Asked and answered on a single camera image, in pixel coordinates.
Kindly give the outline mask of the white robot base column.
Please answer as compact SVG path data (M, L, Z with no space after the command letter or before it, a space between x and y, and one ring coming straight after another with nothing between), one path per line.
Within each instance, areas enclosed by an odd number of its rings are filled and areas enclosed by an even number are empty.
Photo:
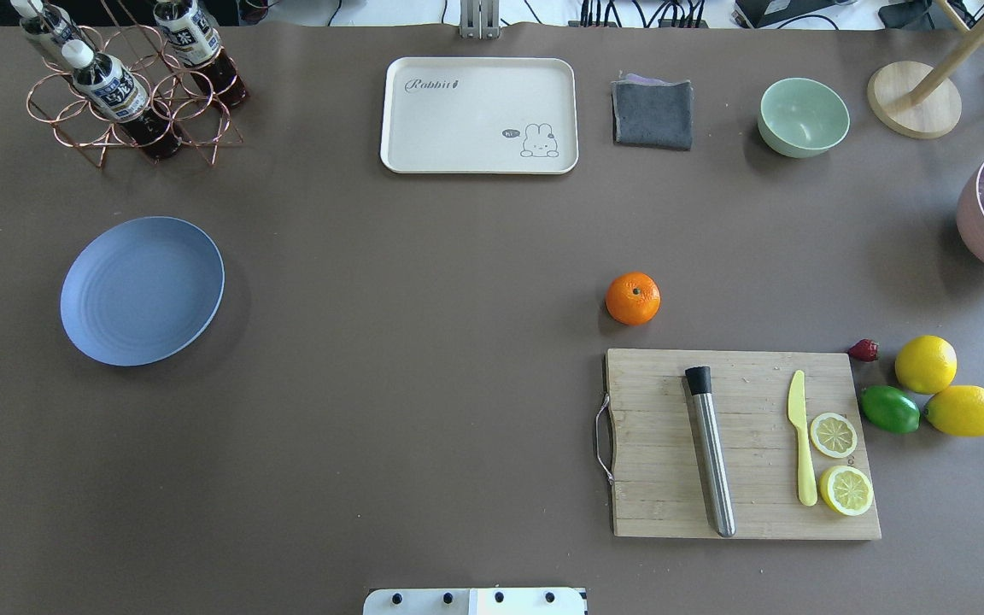
M379 589L363 614L587 614L586 590L571 587Z

